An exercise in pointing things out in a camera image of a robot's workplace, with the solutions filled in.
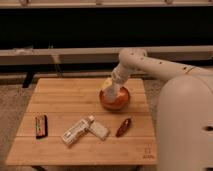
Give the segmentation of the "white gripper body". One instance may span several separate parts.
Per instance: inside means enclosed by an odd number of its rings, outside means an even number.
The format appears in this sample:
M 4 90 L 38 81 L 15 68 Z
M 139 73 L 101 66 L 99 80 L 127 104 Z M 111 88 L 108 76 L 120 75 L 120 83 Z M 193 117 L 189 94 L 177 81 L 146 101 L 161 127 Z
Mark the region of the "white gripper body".
M 111 73 L 112 82 L 117 85 L 124 85 L 134 69 L 118 64 Z

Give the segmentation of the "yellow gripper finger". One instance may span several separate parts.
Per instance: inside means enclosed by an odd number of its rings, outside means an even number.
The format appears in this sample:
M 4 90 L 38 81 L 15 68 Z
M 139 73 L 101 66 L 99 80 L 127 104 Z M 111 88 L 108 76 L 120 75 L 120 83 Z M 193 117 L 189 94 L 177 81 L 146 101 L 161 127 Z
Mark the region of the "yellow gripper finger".
M 106 88 L 109 88 L 111 85 L 112 85 L 112 79 L 107 78 L 102 84 L 102 89 L 105 90 Z
M 104 90 L 104 94 L 106 96 L 106 99 L 108 101 L 114 101 L 118 95 L 118 92 L 120 90 L 120 85 L 119 84 L 112 84 L 110 86 L 108 86 L 105 90 Z

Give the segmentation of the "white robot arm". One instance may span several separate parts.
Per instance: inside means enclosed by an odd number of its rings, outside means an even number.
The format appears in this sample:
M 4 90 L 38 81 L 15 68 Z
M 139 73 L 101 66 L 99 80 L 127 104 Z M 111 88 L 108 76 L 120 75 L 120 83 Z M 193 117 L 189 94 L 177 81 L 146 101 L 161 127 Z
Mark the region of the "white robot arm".
M 124 48 L 104 89 L 107 101 L 136 70 L 165 82 L 157 105 L 157 171 L 213 169 L 213 71 L 151 58 L 141 48 Z

